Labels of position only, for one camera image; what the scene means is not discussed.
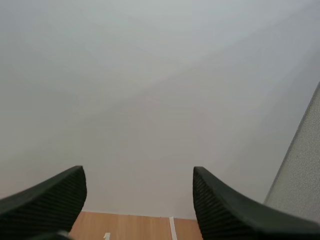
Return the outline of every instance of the floor marking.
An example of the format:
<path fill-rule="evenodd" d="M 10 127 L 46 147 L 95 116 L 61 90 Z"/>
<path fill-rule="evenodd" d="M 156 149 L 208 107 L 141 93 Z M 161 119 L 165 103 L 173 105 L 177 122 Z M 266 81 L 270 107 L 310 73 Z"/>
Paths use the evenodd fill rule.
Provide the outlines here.
<path fill-rule="evenodd" d="M 106 232 L 104 235 L 105 240 L 109 240 L 110 239 L 110 232 Z"/>
<path fill-rule="evenodd" d="M 177 240 L 176 227 L 175 227 L 175 219 L 174 217 L 169 217 L 170 228 L 171 228 L 171 236 L 172 240 Z"/>

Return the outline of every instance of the wall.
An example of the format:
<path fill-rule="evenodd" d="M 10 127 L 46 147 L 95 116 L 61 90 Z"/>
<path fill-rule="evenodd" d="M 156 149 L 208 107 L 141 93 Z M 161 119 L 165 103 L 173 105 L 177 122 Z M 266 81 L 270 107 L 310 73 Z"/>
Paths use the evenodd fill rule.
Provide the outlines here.
<path fill-rule="evenodd" d="M 320 223 L 320 85 L 266 199 L 272 208 Z"/>
<path fill-rule="evenodd" d="M 262 202 L 318 82 L 317 1 L 0 11 L 1 196 L 84 165 L 86 210 L 193 218 L 199 165 Z"/>

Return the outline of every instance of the textured black surface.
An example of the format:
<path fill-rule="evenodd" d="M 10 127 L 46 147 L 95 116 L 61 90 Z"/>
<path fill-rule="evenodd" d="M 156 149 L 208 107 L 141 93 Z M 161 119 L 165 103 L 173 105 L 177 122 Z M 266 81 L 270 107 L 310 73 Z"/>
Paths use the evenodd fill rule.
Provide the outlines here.
<path fill-rule="evenodd" d="M 69 232 L 87 197 L 82 166 L 0 200 L 0 240 Z"/>
<path fill-rule="evenodd" d="M 193 170 L 193 204 L 204 240 L 320 239 L 318 224 L 257 203 L 204 167 Z"/>

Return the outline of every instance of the wooden floor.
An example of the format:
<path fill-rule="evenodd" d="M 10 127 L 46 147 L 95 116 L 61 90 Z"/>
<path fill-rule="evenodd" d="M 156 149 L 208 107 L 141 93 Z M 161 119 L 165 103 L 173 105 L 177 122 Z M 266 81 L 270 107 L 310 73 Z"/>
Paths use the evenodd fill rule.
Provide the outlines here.
<path fill-rule="evenodd" d="M 174 219 L 177 240 L 202 240 L 195 220 Z M 169 218 L 81 212 L 70 236 L 75 240 L 172 240 Z"/>

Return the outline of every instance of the gray textured wall panel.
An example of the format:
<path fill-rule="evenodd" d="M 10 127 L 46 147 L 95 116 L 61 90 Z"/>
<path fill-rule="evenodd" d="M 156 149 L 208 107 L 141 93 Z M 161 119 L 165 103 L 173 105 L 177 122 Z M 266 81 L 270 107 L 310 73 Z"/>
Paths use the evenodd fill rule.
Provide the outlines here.
<path fill-rule="evenodd" d="M 320 223 L 320 87 L 318 85 L 265 201 Z"/>

